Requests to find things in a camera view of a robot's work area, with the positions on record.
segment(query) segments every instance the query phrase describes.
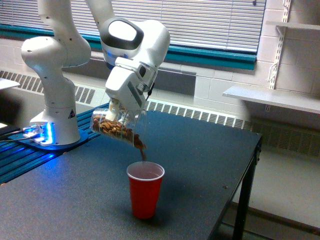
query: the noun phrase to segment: red cup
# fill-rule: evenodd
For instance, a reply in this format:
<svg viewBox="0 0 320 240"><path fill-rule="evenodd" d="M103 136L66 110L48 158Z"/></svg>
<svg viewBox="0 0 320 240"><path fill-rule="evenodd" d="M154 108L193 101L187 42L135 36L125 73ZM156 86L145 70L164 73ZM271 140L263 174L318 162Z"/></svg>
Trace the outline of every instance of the red cup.
<svg viewBox="0 0 320 240"><path fill-rule="evenodd" d="M128 166L126 173L133 215L138 219L151 218L156 213L164 168L154 162L137 161Z"/></svg>

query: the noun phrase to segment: warning label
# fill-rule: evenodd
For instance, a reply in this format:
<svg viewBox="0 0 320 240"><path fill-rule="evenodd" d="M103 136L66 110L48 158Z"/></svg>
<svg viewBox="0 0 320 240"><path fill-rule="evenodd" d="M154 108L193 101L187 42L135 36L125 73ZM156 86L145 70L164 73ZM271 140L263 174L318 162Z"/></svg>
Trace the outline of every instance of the warning label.
<svg viewBox="0 0 320 240"><path fill-rule="evenodd" d="M69 114L69 117L68 117L68 119L72 119L73 117L75 117L76 115L75 115L75 112L74 112L74 110L73 109L71 109L71 112L70 112L70 114Z"/></svg>

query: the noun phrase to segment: clear plastic cup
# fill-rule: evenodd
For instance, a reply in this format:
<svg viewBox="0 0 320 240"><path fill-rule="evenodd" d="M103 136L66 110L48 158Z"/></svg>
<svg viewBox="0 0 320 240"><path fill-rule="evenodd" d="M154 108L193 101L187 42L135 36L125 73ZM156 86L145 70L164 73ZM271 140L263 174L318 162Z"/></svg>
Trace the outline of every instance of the clear plastic cup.
<svg viewBox="0 0 320 240"><path fill-rule="evenodd" d="M126 173L133 215L138 219L151 218L156 213L165 169L154 162L137 161L127 167Z"/></svg>
<svg viewBox="0 0 320 240"><path fill-rule="evenodd" d="M147 125L146 111L121 110L117 120L110 121L106 118L108 110L107 108L97 108L93 111L90 129L95 133L125 141L143 152L146 148L143 143Z"/></svg>

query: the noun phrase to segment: cable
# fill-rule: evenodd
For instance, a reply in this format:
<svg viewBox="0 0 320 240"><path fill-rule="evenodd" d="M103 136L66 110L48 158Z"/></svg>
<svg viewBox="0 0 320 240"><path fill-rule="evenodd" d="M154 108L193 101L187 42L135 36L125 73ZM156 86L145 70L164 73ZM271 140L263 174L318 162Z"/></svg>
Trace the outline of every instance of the cable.
<svg viewBox="0 0 320 240"><path fill-rule="evenodd" d="M30 136L30 137L24 137L24 138L18 138L18 139L9 139L9 140L0 140L0 143L4 143L4 142L14 142L14 141L22 141L22 140L28 140L28 139L35 139L38 138L39 135L35 135L35 136Z"/></svg>
<svg viewBox="0 0 320 240"><path fill-rule="evenodd" d="M152 90L154 89L154 86L155 86L155 82L153 82L150 90L148 91L148 96L146 97L145 101L148 101L148 98L150 97L150 95L152 94Z"/></svg>
<svg viewBox="0 0 320 240"><path fill-rule="evenodd" d="M3 134L0 136L0 139L4 139L6 137L10 137L11 135L14 135L14 134L21 134L23 133L24 131L23 130L18 130L18 131L12 131L12 132L9 132L9 133L6 133L6 134Z"/></svg>

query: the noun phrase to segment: wall heater vent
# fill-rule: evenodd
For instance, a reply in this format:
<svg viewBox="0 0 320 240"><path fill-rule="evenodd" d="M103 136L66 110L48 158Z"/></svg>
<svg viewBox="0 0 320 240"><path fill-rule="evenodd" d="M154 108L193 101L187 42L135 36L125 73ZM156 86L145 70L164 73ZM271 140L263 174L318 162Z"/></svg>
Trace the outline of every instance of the wall heater vent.
<svg viewBox="0 0 320 240"><path fill-rule="evenodd" d="M22 75L14 72L0 71L0 78L16 81L20 84L17 88L23 91L44 94L44 87L39 78ZM93 101L97 92L99 97L104 94L104 89L75 85L75 101L91 107L101 104L101 101ZM239 119L235 115L221 112L203 110L191 106L175 104L155 99L145 103L147 111L158 111L167 114L197 119L209 123L220 124L231 128L249 130L263 135L263 145L285 149L313 157L320 157L320 133L285 124L273 123L262 120L253 122Z"/></svg>
<svg viewBox="0 0 320 240"><path fill-rule="evenodd" d="M231 128L249 130L263 135L263 145L320 157L320 133L316 131L259 120L250 122L239 119L235 115L202 110L155 99L147 101L144 109L221 124Z"/></svg>
<svg viewBox="0 0 320 240"><path fill-rule="evenodd" d="M40 78L22 75L18 73L8 72L8 71L0 71L0 78L8 79L11 81L15 81L20 84L17 88L38 93L44 94L44 86ZM94 88L84 87L77 84L75 85L75 101L82 104L90 105L92 99L94 98L96 90Z"/></svg>

